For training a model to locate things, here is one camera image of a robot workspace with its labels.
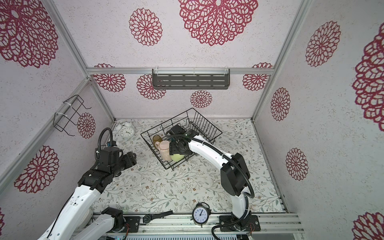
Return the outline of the light green mug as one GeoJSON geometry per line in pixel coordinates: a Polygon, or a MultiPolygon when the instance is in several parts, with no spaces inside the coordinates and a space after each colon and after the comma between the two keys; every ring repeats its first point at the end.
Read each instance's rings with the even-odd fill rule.
{"type": "Polygon", "coordinates": [[[185,155],[174,154],[174,155],[170,155],[170,157],[171,157],[172,161],[179,162],[185,158],[185,155]]]}

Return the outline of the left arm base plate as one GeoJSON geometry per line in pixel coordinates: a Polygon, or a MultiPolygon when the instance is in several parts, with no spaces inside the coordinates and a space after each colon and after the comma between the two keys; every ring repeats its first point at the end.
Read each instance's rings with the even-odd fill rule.
{"type": "Polygon", "coordinates": [[[114,225],[111,230],[109,230],[107,233],[137,233],[139,231],[140,226],[140,217],[117,217],[114,220],[114,225]]]}

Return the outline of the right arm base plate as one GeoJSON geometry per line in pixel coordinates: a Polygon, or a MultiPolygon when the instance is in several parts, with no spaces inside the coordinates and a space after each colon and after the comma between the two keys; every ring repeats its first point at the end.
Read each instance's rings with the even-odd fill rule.
{"type": "MultiPolygon", "coordinates": [[[[234,216],[219,216],[220,225],[232,224],[237,218],[234,216]]],[[[241,220],[237,224],[220,227],[222,232],[259,232],[261,230],[261,225],[259,219],[256,215],[250,214],[245,219],[241,220]]]]}

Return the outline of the amber glass cup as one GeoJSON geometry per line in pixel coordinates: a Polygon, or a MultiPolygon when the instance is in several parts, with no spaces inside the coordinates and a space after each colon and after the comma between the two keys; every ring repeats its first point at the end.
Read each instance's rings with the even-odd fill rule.
{"type": "Polygon", "coordinates": [[[160,135],[154,135],[152,137],[152,142],[155,148],[157,148],[157,145],[159,145],[163,141],[162,137],[160,135]]]}

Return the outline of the pink mug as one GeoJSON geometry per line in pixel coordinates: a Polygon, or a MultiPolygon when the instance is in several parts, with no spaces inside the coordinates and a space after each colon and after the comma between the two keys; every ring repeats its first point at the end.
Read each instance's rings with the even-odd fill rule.
{"type": "Polygon", "coordinates": [[[170,142],[167,140],[155,142],[155,147],[159,150],[160,155],[164,161],[171,161],[170,156],[170,142]]]}

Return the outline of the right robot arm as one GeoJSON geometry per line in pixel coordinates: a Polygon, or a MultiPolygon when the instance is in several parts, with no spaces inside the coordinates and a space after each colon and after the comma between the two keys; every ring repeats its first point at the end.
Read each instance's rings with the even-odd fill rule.
{"type": "Polygon", "coordinates": [[[232,215],[236,219],[244,219],[250,214],[248,202],[255,197],[255,192],[241,154],[227,153],[215,147],[197,131],[184,131],[179,125],[168,130],[166,136],[171,139],[171,155],[197,154],[220,171],[221,186],[231,196],[232,215]]]}

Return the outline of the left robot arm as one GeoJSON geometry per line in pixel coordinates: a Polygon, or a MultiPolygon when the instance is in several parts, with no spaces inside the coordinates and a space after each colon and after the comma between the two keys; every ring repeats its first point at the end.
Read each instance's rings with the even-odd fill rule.
{"type": "Polygon", "coordinates": [[[101,215],[76,236],[75,230],[83,222],[94,201],[122,171],[137,164],[137,155],[118,147],[99,150],[96,169],[90,169],[78,182],[74,193],[60,210],[59,215],[41,235],[41,240],[97,240],[110,231],[119,232],[125,226],[123,211],[108,207],[101,215]]]}

